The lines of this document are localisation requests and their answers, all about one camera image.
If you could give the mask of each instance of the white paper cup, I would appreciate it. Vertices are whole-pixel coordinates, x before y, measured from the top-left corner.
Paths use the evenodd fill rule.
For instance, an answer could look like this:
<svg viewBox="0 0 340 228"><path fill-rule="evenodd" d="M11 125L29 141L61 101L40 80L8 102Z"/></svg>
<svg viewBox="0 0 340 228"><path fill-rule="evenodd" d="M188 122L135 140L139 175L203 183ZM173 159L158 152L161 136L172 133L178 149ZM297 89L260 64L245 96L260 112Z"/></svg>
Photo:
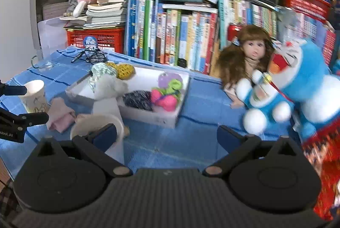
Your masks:
<svg viewBox="0 0 340 228"><path fill-rule="evenodd" d="M45 97L44 82L42 80L32 80L24 85L27 93L19 96L23 102L27 113L48 112L50 106Z"/></svg>

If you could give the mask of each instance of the doll head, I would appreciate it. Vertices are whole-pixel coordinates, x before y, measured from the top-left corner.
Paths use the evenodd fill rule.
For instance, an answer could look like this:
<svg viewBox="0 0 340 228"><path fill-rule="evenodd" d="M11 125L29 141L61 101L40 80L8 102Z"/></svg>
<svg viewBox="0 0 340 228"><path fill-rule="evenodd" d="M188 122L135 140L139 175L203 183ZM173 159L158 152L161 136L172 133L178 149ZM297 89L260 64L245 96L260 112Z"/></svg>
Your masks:
<svg viewBox="0 0 340 228"><path fill-rule="evenodd" d="M269 34L256 25L242 27L237 35L239 46L234 44L221 51L217 65L220 69L222 86L236 84L245 73L246 58L258 60L256 69L266 71L273 46Z"/></svg>

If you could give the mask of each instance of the table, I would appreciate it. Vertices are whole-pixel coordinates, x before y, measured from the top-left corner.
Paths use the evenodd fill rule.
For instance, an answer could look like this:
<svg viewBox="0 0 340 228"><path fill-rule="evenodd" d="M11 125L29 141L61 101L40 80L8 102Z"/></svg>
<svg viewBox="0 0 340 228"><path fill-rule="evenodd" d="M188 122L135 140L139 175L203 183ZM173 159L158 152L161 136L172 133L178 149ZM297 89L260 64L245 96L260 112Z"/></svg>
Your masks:
<svg viewBox="0 0 340 228"><path fill-rule="evenodd" d="M59 96L64 98L66 105L73 108L76 114L90 113L91 108L70 102L65 94L67 86L91 69L91 65L84 59L70 63L78 52L74 47L58 50L51 55L50 61L54 66L50 70L30 68L7 83L23 85L28 81L41 79L45 83L47 100ZM177 68L110 51L108 59L115 63L155 66L164 70ZM188 93L175 129L124 119L125 125L130 127L130 136L124 140L125 164L133 171L141 167L195 167L202 170L227 154L217 143L216 130L219 125L227 125L245 134L242 117L246 109L230 108L231 100L222 91L220 80L196 72L190 72L190 77ZM0 106L14 114L26 113L19 97L16 96L2 96ZM68 140L70 129L60 134L47 130L46 125L40 125L27 129L23 144L0 140L0 157L11 177L15 178L41 138L52 135L57 140ZM289 122L276 124L265 132L262 139L276 140L278 136L287 135L290 131Z"/></svg>

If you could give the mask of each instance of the purple toy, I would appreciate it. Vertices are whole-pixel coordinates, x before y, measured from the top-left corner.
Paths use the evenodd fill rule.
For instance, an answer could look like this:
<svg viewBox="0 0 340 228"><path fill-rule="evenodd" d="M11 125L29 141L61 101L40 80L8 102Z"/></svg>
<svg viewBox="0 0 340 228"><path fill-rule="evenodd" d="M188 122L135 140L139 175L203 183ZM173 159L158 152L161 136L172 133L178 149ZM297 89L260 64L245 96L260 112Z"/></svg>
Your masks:
<svg viewBox="0 0 340 228"><path fill-rule="evenodd" d="M164 72L158 77L158 87L168 88L169 82L172 79L177 79L183 84L182 77L179 74L174 74L173 72Z"/></svg>

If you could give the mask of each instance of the white wall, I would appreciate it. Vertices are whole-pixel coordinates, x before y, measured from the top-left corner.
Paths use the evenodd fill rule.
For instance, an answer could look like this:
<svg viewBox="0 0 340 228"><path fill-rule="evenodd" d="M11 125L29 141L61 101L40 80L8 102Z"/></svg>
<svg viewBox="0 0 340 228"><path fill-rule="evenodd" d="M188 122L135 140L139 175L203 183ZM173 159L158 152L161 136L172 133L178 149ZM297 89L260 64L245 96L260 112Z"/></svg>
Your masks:
<svg viewBox="0 0 340 228"><path fill-rule="evenodd" d="M30 0L0 0L0 80L27 69L34 55Z"/></svg>

